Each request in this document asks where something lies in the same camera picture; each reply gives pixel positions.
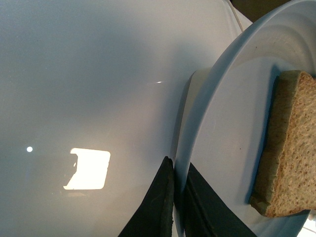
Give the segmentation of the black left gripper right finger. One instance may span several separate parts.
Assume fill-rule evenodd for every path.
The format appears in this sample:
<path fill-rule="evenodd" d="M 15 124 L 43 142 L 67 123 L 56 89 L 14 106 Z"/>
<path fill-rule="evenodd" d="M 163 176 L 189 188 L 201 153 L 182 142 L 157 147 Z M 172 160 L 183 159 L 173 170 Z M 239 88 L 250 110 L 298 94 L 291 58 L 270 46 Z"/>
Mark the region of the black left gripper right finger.
<path fill-rule="evenodd" d="M 193 164 L 184 191 L 184 229 L 187 237 L 256 236 L 221 200 Z"/>

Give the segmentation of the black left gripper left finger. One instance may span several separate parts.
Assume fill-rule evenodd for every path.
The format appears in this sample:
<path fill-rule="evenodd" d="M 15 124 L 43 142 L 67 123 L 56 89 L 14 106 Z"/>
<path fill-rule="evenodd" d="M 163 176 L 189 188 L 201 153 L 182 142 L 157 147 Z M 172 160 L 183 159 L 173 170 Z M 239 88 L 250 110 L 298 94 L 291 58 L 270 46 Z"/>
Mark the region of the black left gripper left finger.
<path fill-rule="evenodd" d="M 170 237 L 173 225 L 174 168 L 165 156 L 143 201 L 120 237 Z"/>

